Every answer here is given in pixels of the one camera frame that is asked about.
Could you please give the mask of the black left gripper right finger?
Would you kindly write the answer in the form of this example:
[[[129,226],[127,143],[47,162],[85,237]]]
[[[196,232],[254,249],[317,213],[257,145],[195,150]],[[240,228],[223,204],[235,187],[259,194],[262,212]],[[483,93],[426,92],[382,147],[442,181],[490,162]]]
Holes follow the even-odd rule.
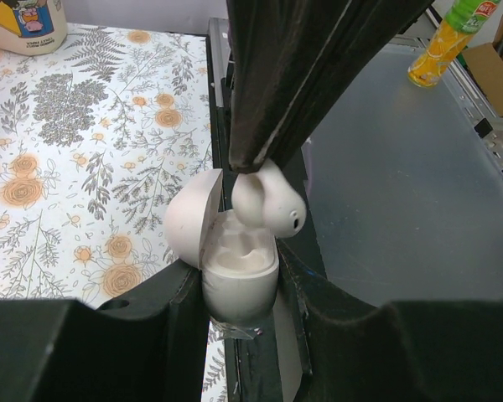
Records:
[[[303,360],[299,401],[503,401],[503,301],[373,307],[278,246]]]

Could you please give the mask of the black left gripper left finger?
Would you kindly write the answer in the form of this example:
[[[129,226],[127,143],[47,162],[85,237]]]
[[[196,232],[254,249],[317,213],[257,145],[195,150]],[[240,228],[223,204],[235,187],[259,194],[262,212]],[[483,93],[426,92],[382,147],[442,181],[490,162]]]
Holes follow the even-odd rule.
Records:
[[[0,401],[198,401],[208,327],[181,261],[97,309],[0,300]]]

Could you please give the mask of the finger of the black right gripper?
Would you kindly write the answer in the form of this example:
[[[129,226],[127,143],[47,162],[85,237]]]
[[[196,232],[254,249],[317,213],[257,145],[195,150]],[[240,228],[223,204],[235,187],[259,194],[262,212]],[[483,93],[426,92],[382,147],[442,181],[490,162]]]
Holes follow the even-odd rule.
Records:
[[[229,162],[258,170],[349,1],[229,1],[235,60]]]
[[[293,91],[276,89],[267,98],[281,112],[258,140],[257,166],[268,158],[282,167],[303,145],[363,67],[383,46],[410,27],[429,1],[346,1],[330,14],[333,25],[305,28],[299,49],[275,69]]]

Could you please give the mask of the white earbud charging case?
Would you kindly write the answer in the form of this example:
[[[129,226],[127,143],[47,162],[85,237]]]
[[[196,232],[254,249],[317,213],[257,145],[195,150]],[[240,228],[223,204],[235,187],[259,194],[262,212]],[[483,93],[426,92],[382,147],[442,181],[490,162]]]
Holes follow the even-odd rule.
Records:
[[[219,168],[193,176],[166,209],[164,235],[182,261],[202,271],[205,305],[216,322],[258,327],[276,299],[276,242],[232,209],[219,210],[222,184]]]

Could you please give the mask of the white clip earbud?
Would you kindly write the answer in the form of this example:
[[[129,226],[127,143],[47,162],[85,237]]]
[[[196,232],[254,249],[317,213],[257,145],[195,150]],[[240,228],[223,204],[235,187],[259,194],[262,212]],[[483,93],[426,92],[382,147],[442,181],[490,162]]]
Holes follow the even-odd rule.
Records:
[[[267,229],[278,238],[295,236],[307,217],[302,197],[270,159],[257,172],[237,176],[231,203],[242,224]]]

